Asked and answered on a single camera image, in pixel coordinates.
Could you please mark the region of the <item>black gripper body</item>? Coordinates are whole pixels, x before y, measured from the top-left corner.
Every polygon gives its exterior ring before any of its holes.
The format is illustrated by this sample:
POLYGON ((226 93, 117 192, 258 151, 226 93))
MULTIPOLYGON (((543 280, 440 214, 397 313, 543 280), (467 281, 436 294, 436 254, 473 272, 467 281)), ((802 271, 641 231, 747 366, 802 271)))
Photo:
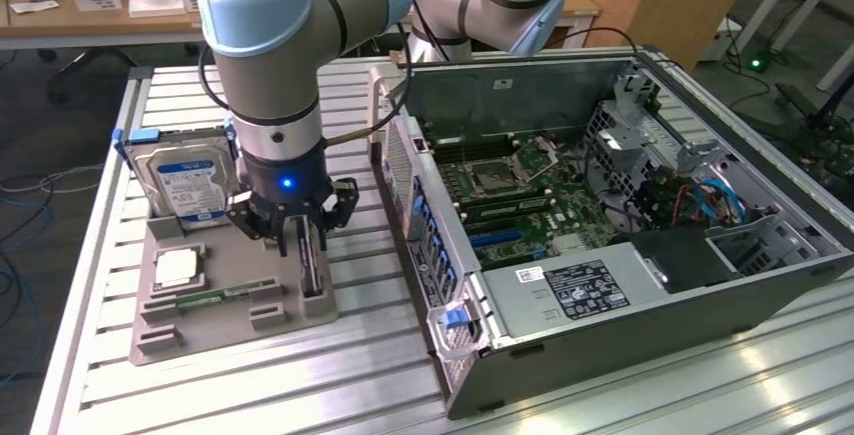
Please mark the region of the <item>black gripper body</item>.
POLYGON ((244 184, 252 195, 249 208, 261 219, 306 215, 322 218, 322 203, 332 195, 325 165, 326 140, 290 160, 266 160, 240 151, 245 166, 244 184))

